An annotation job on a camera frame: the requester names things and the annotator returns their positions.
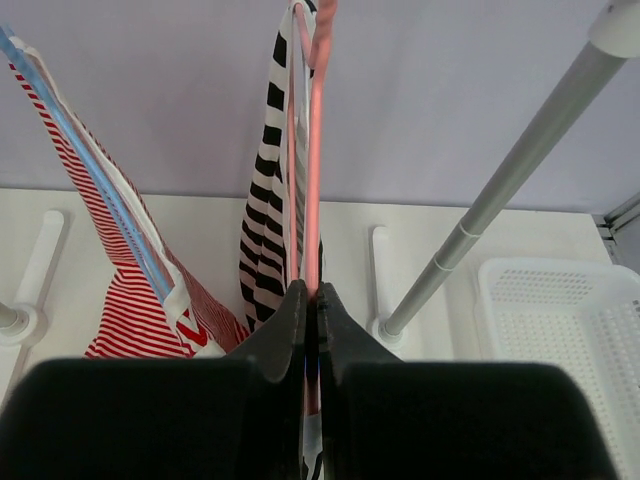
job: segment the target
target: white table surface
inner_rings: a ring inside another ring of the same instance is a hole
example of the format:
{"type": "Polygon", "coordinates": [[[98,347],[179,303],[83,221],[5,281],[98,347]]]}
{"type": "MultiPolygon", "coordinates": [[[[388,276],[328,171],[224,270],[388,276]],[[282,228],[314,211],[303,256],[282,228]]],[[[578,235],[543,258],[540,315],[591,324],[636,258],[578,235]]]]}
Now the white table surface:
{"type": "MultiPolygon", "coordinates": [[[[242,315],[238,281],[244,201],[148,195],[158,228],[183,264],[219,301],[242,315]]],[[[0,189],[0,300],[10,302],[49,209],[67,214],[70,230],[45,312],[46,337],[31,349],[26,369],[43,360],[81,356],[96,333],[113,274],[84,205],[75,192],[0,189]]],[[[465,212],[462,208],[323,203],[325,281],[332,282],[361,324],[374,315],[370,260],[373,227],[386,225],[396,262],[398,300],[465,212]]],[[[505,211],[463,260],[444,288],[409,326],[405,360],[477,359],[474,277],[491,257],[534,256],[610,263],[589,215],[505,211]]],[[[0,377],[10,372],[0,367],[0,377]]]]}

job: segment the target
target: white wall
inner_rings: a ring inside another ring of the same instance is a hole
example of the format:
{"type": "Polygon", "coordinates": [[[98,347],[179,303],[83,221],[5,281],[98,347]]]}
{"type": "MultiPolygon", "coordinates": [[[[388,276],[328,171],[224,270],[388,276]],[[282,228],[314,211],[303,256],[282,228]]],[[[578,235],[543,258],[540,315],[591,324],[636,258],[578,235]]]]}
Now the white wall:
{"type": "MultiPolygon", "coordinates": [[[[469,204],[586,41],[604,0],[341,0],[323,196],[469,204]]],[[[285,0],[0,0],[143,192],[243,196],[285,0]]],[[[0,185],[67,188],[8,68],[0,185]]],[[[512,206],[602,213],[638,191],[640,61],[512,206]]]]}

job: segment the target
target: white plastic bracket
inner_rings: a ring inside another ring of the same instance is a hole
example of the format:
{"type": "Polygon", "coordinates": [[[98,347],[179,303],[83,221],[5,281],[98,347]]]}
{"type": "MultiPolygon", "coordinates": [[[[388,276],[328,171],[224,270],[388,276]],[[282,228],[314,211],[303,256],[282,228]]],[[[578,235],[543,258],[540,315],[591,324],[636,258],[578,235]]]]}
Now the white plastic bracket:
{"type": "Polygon", "coordinates": [[[397,281],[393,262],[389,229],[376,227],[371,234],[371,256],[375,278],[376,317],[369,324],[369,333],[373,338],[392,352],[400,351],[407,343],[406,329],[400,335],[391,336],[383,327],[398,306],[395,287],[397,281]]]}
{"type": "Polygon", "coordinates": [[[33,247],[27,268],[11,305],[0,309],[15,321],[0,328],[0,399],[22,374],[28,348],[47,332],[47,317],[42,311],[51,285],[64,238],[65,218],[57,210],[44,214],[42,228],[33,247]]]}

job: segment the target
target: white mesh basket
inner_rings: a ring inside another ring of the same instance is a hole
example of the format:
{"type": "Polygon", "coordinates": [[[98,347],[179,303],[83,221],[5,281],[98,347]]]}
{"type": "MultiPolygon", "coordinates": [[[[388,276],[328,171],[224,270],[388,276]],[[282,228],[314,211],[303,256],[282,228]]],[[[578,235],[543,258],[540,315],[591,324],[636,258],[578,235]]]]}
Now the white mesh basket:
{"type": "Polygon", "coordinates": [[[640,276],[589,262],[500,258],[478,277],[483,357],[560,366],[587,396],[620,477],[640,479],[640,276]]]}

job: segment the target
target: blue hanger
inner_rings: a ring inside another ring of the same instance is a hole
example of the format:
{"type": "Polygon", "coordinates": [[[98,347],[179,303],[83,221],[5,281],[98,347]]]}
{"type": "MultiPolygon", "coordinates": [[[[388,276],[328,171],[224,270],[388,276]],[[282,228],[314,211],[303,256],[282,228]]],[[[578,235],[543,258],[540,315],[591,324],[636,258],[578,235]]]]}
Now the blue hanger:
{"type": "Polygon", "coordinates": [[[9,40],[9,36],[14,36],[13,31],[6,26],[0,27],[0,50],[5,53],[11,63],[15,65],[22,76],[31,84],[33,90],[44,102],[60,129],[73,145],[80,160],[87,168],[89,176],[98,189],[105,205],[109,209],[109,213],[118,225],[136,262],[142,269],[156,297],[160,303],[163,303],[170,291],[169,284],[161,273],[152,252],[147,247],[143,235],[138,231],[135,221],[132,220],[129,210],[123,205],[122,199],[111,183],[111,180],[104,174],[96,159],[93,158],[91,152],[89,152],[78,137],[75,129],[60,109],[58,102],[54,99],[53,95],[51,95],[40,73],[33,67],[24,52],[16,48],[13,42],[9,40]]]}

